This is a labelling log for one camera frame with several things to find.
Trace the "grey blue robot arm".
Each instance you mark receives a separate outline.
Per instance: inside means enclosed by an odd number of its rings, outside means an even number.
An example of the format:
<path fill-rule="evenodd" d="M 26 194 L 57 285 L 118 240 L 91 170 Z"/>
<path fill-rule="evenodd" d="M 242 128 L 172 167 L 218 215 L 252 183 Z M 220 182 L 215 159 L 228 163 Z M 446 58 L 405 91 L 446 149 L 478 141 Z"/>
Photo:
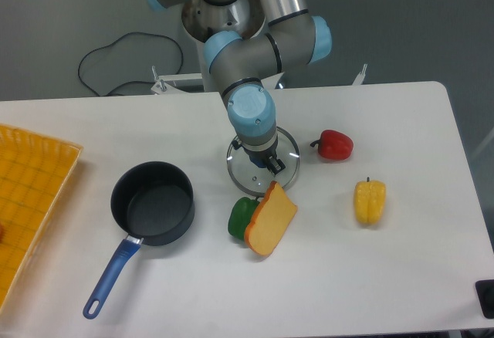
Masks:
<path fill-rule="evenodd" d="M 330 54 L 332 35 L 327 22 L 311 16 L 306 0 L 256 0 L 267 33 L 246 26 L 253 12 L 248 0 L 148 0 L 170 8 L 198 3 L 196 23 L 202 35 L 201 71 L 210 76 L 227 109 L 228 118 L 250 161 L 277 175 L 285 164 L 278 157 L 276 112 L 262 79 Z"/>

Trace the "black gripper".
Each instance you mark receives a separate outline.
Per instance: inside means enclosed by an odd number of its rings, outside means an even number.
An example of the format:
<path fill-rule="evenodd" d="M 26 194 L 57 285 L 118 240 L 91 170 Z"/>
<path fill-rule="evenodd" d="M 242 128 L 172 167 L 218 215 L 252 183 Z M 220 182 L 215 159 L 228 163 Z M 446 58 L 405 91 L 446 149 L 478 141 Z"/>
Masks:
<path fill-rule="evenodd" d="M 277 158 L 277 144 L 277 139 L 258 146 L 245 144 L 238 139 L 232 141 L 234 150 L 242 148 L 252 163 L 258 167 L 266 167 L 271 174 L 279 174 L 286 168 L 285 164 Z"/>

